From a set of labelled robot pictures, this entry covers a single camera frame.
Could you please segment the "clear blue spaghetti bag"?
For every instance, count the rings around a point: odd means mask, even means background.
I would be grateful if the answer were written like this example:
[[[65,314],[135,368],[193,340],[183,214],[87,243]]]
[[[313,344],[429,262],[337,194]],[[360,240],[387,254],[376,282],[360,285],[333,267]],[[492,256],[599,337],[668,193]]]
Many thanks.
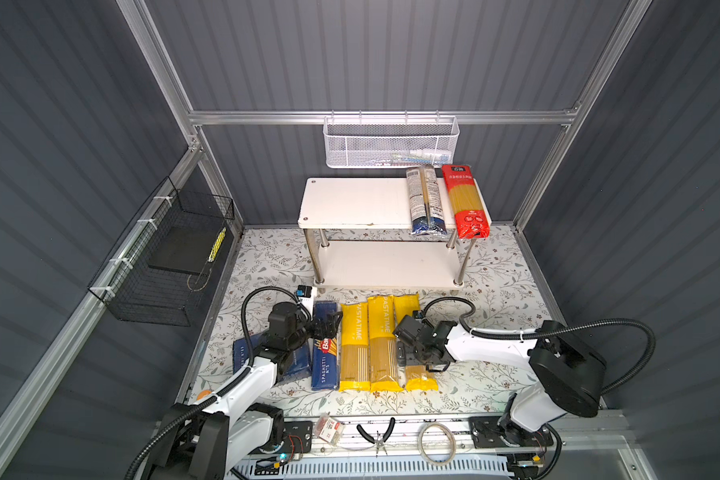
[[[414,236],[447,233],[438,179],[432,166],[406,170],[411,234]]]

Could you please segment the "red spaghetti bag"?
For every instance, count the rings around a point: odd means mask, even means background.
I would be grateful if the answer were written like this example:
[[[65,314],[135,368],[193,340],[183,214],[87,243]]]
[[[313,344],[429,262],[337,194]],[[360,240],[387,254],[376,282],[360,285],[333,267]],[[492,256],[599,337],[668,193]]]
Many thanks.
[[[460,239],[486,238],[490,235],[487,211],[467,165],[441,167]]]

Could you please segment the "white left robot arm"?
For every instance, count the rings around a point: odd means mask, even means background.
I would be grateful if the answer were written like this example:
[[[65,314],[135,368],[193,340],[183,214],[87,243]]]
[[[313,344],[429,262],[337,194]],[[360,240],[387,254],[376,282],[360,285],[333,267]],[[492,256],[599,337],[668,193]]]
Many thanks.
[[[171,407],[164,417],[171,429],[148,454],[142,477],[223,479],[251,451],[280,443],[283,412],[258,399],[286,376],[300,348],[334,338],[342,317],[336,309],[315,319],[300,302],[275,304],[246,366],[203,399]]]

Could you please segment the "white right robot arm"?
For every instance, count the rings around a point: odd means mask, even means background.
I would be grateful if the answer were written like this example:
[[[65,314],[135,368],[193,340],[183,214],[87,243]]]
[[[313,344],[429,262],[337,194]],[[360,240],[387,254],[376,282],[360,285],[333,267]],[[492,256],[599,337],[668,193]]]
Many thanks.
[[[537,432],[565,414],[598,414],[604,359],[557,322],[546,321],[540,331],[548,336],[536,338],[532,330],[468,330],[452,321],[433,325],[407,315],[394,335],[427,366],[485,361],[531,373],[535,382],[513,394],[501,418],[500,428],[510,436]]]

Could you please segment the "dark blue pasta box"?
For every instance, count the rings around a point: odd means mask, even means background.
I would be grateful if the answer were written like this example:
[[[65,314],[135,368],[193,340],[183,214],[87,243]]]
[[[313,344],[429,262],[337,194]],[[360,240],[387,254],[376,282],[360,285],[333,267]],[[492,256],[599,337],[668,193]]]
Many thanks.
[[[244,338],[233,342],[233,372],[237,374],[248,364],[251,353],[255,354],[255,362],[259,359],[269,360],[276,366],[277,381],[290,382],[308,377],[312,372],[309,341],[302,342],[295,350],[286,353],[269,345],[268,333],[254,334],[251,346]]]

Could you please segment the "white two-tier shelf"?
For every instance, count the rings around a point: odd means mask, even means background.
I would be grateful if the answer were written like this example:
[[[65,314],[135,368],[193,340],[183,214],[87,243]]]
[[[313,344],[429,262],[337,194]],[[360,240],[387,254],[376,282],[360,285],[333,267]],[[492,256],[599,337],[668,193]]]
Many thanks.
[[[438,180],[448,234],[413,236],[403,178],[310,178],[298,226],[314,269],[328,289],[456,291],[465,282],[473,240],[460,250],[443,179]]]

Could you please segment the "blue Barilla spaghetti box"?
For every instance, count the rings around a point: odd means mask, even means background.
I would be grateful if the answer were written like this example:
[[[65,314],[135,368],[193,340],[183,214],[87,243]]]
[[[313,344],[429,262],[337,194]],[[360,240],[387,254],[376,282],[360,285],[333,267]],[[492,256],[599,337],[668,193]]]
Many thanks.
[[[314,316],[319,312],[341,312],[339,305],[331,301],[317,301]],[[313,337],[311,388],[315,391],[337,390],[339,386],[338,342],[335,339],[317,341]]]

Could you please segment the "yellow Pastatime bag middle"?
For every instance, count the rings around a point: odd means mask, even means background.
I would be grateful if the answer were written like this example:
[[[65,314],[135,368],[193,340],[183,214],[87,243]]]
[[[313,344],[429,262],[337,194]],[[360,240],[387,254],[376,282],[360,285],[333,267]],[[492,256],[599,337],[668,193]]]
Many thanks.
[[[401,392],[392,296],[368,299],[370,389]]]

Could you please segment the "yellow pastatime bag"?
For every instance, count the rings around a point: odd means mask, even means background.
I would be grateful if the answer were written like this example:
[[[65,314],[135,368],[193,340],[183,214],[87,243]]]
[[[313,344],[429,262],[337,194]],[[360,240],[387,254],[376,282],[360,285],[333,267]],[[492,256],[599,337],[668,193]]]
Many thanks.
[[[368,299],[370,389],[401,392],[392,296]]]
[[[342,306],[340,347],[340,391],[369,391],[368,305]]]
[[[393,298],[395,322],[399,326],[406,316],[414,317],[420,310],[417,294],[395,296]],[[406,391],[437,391],[438,383],[435,375],[419,362],[413,355],[413,348],[401,340],[397,341],[397,361],[404,380]]]

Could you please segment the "yellow Pastatime bag right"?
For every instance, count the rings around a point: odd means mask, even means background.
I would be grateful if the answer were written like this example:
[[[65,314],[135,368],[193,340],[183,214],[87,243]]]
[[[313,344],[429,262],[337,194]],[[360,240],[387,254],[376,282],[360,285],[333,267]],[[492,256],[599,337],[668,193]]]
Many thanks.
[[[393,298],[395,322],[399,326],[406,316],[414,317],[420,310],[417,294],[395,296]],[[404,380],[406,391],[437,391],[438,383],[435,375],[419,362],[413,355],[413,348],[401,340],[397,341],[397,361]]]

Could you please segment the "yellow Pastatime bag left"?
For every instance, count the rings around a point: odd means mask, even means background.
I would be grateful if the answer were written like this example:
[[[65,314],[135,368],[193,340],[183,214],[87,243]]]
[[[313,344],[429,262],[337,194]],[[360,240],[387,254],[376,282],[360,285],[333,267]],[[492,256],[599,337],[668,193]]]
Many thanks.
[[[342,306],[340,347],[340,391],[369,391],[368,305]]]

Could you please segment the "floral patterned table mat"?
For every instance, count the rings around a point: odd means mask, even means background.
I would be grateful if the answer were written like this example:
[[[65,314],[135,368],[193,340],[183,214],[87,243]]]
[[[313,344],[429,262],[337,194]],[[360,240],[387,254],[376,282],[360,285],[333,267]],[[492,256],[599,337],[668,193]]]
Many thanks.
[[[464,286],[458,294],[476,306],[471,325],[515,330],[537,327],[549,318],[511,227],[493,227],[490,237],[478,242],[469,254]],[[312,281],[312,262],[300,229],[246,231],[233,259],[231,278],[222,289],[220,311],[188,397],[194,399],[220,387],[236,371],[233,343],[242,336],[240,308],[247,294],[261,286],[293,290]],[[515,390],[532,382],[530,374],[515,367],[465,362],[438,375],[435,391],[314,391],[310,379],[302,378],[275,386],[261,400],[290,417],[501,412]]]

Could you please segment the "small red white packet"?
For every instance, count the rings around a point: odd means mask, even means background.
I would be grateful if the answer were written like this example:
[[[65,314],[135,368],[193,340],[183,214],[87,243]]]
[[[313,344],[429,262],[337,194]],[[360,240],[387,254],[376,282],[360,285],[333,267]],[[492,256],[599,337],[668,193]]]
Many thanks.
[[[314,435],[317,439],[330,445],[338,445],[343,435],[345,424],[330,415],[321,415],[315,424]]]

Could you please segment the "roll of clear tape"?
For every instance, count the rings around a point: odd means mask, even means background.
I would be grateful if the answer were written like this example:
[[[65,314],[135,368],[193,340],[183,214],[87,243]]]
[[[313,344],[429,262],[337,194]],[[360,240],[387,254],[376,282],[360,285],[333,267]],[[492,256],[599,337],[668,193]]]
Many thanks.
[[[446,467],[455,459],[457,442],[447,426],[440,422],[428,422],[418,431],[417,449],[430,466]]]

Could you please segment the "black handled pliers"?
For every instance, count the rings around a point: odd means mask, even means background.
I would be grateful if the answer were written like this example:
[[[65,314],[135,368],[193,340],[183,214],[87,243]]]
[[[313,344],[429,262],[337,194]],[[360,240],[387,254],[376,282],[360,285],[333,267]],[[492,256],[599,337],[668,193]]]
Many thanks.
[[[388,454],[386,444],[392,436],[396,426],[396,419],[391,417],[387,423],[386,429],[381,432],[377,431],[375,434],[371,434],[363,425],[358,425],[356,430],[358,434],[368,443],[371,443],[375,449],[376,456],[380,453]]]

